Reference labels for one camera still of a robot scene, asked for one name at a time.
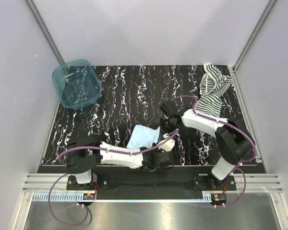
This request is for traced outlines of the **light blue towel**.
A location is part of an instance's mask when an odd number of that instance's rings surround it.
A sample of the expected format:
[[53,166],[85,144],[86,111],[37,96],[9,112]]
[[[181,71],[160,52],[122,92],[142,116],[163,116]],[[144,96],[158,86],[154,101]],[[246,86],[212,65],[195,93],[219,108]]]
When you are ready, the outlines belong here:
[[157,143],[160,137],[160,127],[152,129],[142,125],[136,125],[127,144],[128,149],[150,148]]

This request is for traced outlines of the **black white striped towel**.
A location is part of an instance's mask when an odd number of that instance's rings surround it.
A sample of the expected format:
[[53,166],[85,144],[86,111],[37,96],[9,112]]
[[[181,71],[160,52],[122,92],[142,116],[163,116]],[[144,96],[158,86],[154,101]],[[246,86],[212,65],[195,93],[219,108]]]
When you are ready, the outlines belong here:
[[220,117],[221,98],[232,83],[231,77],[224,75],[213,64],[204,64],[204,71],[199,86],[200,97],[195,110],[212,117]]

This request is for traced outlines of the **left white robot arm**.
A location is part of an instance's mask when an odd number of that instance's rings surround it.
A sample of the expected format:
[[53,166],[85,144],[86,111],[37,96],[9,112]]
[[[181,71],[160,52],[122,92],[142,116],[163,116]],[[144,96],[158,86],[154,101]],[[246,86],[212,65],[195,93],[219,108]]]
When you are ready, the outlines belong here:
[[88,137],[71,140],[59,159],[65,164],[66,173],[74,175],[76,183],[88,190],[94,185],[94,167],[110,164],[148,172],[165,169],[175,163],[174,147],[175,141],[169,138],[153,143],[150,148],[141,146],[128,149]]

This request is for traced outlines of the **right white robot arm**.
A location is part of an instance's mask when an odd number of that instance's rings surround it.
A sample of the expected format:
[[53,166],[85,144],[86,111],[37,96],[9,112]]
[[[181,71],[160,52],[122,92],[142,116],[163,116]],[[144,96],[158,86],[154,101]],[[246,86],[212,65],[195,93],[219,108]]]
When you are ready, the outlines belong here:
[[219,190],[226,183],[225,178],[241,163],[252,161],[257,154],[254,140],[243,123],[225,118],[201,114],[194,109],[160,106],[163,126],[168,132],[180,126],[197,129],[211,135],[217,141],[220,158],[211,170],[209,186]]

